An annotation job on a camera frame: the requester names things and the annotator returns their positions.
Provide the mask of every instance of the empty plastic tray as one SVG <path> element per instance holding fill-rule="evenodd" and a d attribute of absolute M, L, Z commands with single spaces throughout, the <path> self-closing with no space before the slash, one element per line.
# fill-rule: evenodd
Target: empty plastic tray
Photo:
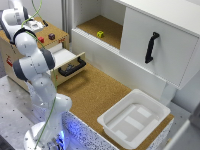
<path fill-rule="evenodd" d="M 98 118 L 105 133 L 126 149 L 136 149 L 169 115 L 170 109 L 133 90 Z"/>

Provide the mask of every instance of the black drawer handle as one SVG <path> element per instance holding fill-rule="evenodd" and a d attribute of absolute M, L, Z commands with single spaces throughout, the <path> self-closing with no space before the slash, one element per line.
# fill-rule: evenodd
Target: black drawer handle
<path fill-rule="evenodd" d="M 82 60 L 81 57 L 78 57 L 77 61 L 80 63 L 78 66 L 71 68 L 69 70 L 66 69 L 65 71 L 63 71 L 60 67 L 60 68 L 58 68 L 58 72 L 62 76 L 67 77 L 67 76 L 73 74 L 74 72 L 78 71 L 79 69 L 83 68 L 86 65 L 86 62 L 84 60 Z"/>
<path fill-rule="evenodd" d="M 153 57 L 151 57 L 152 54 L 152 50 L 153 50 L 153 46 L 154 46 L 154 40 L 157 39 L 160 35 L 156 32 L 153 33 L 153 36 L 151 37 L 150 41 L 149 41 L 149 45 L 148 45 L 148 49 L 147 49 L 147 54 L 145 57 L 145 63 L 148 64 L 149 62 L 151 62 L 153 60 Z"/>

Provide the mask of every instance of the yellow object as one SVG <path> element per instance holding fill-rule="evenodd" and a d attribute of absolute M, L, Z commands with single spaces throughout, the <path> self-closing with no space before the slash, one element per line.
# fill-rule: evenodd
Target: yellow object
<path fill-rule="evenodd" d="M 102 37 L 104 36 L 104 32 L 103 32 L 103 31 L 97 32 L 97 36 L 98 36 L 99 38 L 102 38 Z"/>

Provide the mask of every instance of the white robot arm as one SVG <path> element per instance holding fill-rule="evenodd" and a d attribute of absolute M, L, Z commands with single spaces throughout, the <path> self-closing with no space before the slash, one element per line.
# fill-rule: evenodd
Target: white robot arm
<path fill-rule="evenodd" d="M 72 101 L 69 97 L 56 93 L 54 84 L 46 73 L 55 67 L 55 60 L 50 51 L 40 50 L 37 47 L 35 39 L 37 37 L 33 32 L 36 30 L 32 30 L 27 24 L 21 28 L 22 22 L 28 19 L 26 8 L 22 6 L 20 0 L 9 0 L 9 6 L 10 9 L 0 11 L 0 25 L 10 43 L 15 44 L 19 52 L 25 55 L 13 63 L 14 72 L 19 79 L 32 84 L 34 88 L 34 92 L 31 93 L 32 103 L 47 109 L 46 121 L 48 122 L 37 148 L 40 150 L 41 147 L 46 147 L 43 149 L 51 150 L 58 147 L 64 150 L 66 146 L 56 145 L 55 139 L 63 130 L 61 114 L 71 108 Z M 39 140 L 43 128 L 33 136 L 34 141 Z"/>

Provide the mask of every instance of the open drawer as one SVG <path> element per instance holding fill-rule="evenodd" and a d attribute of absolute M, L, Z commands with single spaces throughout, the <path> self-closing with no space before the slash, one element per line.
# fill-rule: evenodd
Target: open drawer
<path fill-rule="evenodd" d="M 53 54 L 56 62 L 54 68 L 55 76 L 53 70 L 48 71 L 51 76 L 51 80 L 55 85 L 55 78 L 57 86 L 80 73 L 85 65 L 85 53 L 79 55 L 74 55 L 66 49 L 61 49 Z"/>

